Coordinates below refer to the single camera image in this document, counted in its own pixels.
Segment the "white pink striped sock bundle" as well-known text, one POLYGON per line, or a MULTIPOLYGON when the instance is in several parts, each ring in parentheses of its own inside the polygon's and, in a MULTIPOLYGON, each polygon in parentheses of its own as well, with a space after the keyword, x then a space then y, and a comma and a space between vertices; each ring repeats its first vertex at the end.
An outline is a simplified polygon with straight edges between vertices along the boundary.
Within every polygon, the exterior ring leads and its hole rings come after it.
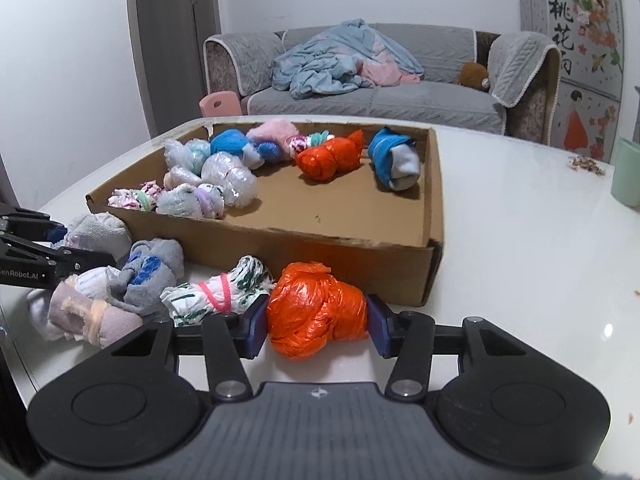
POLYGON ((166 287, 160 301, 176 327, 198 325, 209 314, 244 313, 276 284, 268 268, 254 256, 243 256, 227 273, 207 280, 166 287))

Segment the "mauve sock bundle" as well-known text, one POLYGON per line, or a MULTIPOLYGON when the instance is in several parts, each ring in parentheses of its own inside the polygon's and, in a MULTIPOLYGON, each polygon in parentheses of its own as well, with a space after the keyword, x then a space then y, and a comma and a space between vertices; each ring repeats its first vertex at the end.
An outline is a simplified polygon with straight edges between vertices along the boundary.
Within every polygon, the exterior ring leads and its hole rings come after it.
POLYGON ((61 282, 50 299, 48 321, 65 335, 106 348, 140 328, 142 318, 61 282))

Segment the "white blue striped sock bundle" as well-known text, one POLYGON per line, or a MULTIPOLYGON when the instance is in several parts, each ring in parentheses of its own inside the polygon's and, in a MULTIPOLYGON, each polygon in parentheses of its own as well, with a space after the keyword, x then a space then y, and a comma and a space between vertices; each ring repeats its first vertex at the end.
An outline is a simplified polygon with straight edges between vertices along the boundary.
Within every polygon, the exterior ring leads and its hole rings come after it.
MULTIPOLYGON (((73 283, 73 288, 88 298, 110 301, 108 280, 118 276, 119 270, 114 266, 101 266, 79 274, 76 278, 68 278, 67 281, 73 283)), ((70 339, 72 338, 70 333, 54 326, 48 319, 52 294, 52 290, 47 289, 33 289, 27 294, 26 301, 30 322, 44 340, 70 339)))

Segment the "grey knitted sock bundle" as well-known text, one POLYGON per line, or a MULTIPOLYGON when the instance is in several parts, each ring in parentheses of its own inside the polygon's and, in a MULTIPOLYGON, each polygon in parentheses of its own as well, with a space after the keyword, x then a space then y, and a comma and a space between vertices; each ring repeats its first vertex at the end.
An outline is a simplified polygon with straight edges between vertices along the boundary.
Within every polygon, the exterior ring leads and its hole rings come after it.
POLYGON ((67 228, 63 246, 105 252, 116 261, 129 254, 132 245, 126 224, 108 212, 82 214, 67 228))

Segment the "grey sock with blue flower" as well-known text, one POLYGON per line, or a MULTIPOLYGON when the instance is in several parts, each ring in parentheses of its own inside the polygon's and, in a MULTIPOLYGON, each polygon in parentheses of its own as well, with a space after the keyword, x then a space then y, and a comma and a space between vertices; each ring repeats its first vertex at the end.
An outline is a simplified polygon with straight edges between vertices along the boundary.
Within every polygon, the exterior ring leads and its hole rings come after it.
POLYGON ((142 318, 164 316, 160 294, 183 278, 184 257, 176 240, 153 238, 139 240, 117 274, 107 281, 107 290, 115 307, 142 318))

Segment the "white floral plastic bundle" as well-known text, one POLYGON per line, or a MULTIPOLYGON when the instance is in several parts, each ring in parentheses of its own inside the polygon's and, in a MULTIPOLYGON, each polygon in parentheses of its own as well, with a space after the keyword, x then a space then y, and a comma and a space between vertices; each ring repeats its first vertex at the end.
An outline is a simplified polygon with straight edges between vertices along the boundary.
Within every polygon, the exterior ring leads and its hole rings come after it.
POLYGON ((158 214, 180 218, 217 219, 224 215, 224 191, 218 185, 183 183, 163 191, 156 203, 158 214))

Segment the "clear plastic bag bundle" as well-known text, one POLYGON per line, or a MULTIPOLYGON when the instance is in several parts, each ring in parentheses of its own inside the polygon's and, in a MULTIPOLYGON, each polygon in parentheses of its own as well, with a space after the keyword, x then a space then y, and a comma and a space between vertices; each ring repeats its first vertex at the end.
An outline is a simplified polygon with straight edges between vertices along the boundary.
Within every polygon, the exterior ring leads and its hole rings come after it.
POLYGON ((250 206, 258 194, 258 182, 254 174, 238 156, 226 152, 217 152, 206 159, 201 178, 222 188, 224 203, 228 207, 250 206))

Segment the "orange plastic bag bundle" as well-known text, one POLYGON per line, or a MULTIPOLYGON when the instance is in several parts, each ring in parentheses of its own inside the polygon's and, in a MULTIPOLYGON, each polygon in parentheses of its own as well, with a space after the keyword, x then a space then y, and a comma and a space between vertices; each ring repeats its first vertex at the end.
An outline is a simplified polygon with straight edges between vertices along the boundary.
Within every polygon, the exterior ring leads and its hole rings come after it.
POLYGON ((361 165, 362 150, 363 131, 356 130, 349 136, 336 136, 307 148, 296 156, 295 162, 306 178, 326 182, 338 174, 357 170, 361 165))

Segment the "white mesh bundle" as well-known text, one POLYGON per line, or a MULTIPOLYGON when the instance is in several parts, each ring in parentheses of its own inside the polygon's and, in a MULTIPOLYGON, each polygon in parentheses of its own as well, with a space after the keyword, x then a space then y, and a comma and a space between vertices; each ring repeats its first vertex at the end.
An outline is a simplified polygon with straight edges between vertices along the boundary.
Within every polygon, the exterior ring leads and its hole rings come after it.
POLYGON ((192 139, 181 143, 169 139, 164 142, 164 159, 168 170, 179 167, 199 177, 209 156, 210 145, 206 140, 192 139))

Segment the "teal pink sock bundle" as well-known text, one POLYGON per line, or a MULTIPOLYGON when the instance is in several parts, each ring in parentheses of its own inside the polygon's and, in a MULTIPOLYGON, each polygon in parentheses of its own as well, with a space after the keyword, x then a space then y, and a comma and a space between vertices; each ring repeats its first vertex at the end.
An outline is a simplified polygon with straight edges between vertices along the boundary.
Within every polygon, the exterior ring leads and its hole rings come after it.
POLYGON ((326 143, 326 141, 332 140, 334 135, 329 133, 328 130, 323 130, 321 132, 314 132, 308 134, 308 136, 303 136, 304 140, 304 148, 315 148, 316 146, 322 145, 326 143))

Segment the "pink fluffy sock bundle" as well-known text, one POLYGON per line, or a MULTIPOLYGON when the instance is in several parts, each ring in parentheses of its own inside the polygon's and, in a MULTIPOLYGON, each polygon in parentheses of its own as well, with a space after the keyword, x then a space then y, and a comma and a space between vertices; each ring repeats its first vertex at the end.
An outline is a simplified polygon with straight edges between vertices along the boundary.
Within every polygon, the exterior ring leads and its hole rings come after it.
POLYGON ((307 137, 299 133, 296 125, 283 118, 269 119, 248 130, 246 136, 255 145, 257 153, 270 164, 292 160, 309 148, 307 137))

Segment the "brown cardboard box tray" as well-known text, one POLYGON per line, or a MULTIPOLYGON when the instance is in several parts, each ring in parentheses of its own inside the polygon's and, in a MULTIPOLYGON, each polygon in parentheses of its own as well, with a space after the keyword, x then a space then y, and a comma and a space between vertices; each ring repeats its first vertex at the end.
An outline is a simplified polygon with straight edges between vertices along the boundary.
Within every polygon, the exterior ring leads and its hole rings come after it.
POLYGON ((386 192, 370 160, 326 183, 306 181, 294 165, 267 165, 257 173, 257 197, 221 220, 189 219, 110 208, 116 188, 159 181, 166 164, 156 148, 91 191, 91 212, 111 211, 134 240, 173 238, 186 261, 219 271, 253 255, 273 276, 291 262, 320 262, 341 281, 389 304, 421 307, 434 285, 444 251, 442 173, 436 132, 418 122, 390 128, 416 140, 420 180, 408 191, 386 192))

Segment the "pink plastic stool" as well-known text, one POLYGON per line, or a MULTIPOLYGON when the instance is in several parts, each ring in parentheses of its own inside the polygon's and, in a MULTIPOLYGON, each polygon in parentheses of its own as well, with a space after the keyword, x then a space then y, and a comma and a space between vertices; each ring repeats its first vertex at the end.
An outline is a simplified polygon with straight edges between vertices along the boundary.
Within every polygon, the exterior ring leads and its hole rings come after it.
POLYGON ((230 90, 217 91, 203 96, 198 106, 204 117, 242 116, 242 107, 238 95, 230 90))

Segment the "pink cushion on sofa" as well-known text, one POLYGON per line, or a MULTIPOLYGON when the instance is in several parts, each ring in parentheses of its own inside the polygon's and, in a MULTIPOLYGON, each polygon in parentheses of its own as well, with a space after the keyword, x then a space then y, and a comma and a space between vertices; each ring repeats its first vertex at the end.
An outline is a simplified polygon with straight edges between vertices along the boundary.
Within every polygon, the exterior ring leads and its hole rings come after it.
POLYGON ((375 87, 396 87, 400 84, 418 84, 417 74, 403 72, 395 61, 387 63, 363 62, 359 67, 359 76, 375 87))

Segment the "brown plush toy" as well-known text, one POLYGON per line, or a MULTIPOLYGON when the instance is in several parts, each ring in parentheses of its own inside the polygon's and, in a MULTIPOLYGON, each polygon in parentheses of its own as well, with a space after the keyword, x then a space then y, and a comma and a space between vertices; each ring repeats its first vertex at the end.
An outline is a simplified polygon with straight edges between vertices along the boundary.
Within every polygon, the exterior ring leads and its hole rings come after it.
POLYGON ((466 62, 458 73, 457 84, 465 88, 488 92, 490 80, 486 66, 477 62, 466 62))

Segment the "light blue blanket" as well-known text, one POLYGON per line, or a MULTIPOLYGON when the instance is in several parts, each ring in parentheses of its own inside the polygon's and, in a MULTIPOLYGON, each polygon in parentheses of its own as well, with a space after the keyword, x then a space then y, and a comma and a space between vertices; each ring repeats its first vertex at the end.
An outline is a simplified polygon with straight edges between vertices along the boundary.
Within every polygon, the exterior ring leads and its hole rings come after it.
POLYGON ((401 44, 361 20, 348 21, 288 48, 273 61, 271 85, 293 99, 340 96, 361 88, 376 88, 358 72, 363 62, 395 61, 399 68, 422 78, 424 69, 401 44))

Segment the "grey sofa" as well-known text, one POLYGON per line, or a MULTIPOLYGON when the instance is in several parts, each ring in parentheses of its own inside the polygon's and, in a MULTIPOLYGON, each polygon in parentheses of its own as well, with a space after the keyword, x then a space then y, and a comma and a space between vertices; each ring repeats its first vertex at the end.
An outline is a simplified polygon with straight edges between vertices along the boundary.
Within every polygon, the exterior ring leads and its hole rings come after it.
POLYGON ((425 122, 548 144, 560 51, 539 32, 346 21, 203 44, 206 90, 247 115, 425 122))

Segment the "green plastic cup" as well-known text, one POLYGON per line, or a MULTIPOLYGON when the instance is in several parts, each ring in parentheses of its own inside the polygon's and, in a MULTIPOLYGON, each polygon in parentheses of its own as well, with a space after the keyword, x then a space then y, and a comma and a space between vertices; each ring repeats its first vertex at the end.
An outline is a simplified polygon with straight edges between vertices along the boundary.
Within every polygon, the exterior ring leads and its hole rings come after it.
POLYGON ((615 159, 611 193, 621 204, 640 205, 640 148, 636 142, 620 139, 615 159))

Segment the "decorated grey refrigerator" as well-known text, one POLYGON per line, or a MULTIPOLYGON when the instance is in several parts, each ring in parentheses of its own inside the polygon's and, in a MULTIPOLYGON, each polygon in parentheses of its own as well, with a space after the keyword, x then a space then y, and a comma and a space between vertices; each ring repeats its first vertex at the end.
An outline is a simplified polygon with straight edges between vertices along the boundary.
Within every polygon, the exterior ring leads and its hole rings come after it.
POLYGON ((551 145, 611 159, 624 82, 622 0, 520 0, 521 29, 561 52, 551 145))

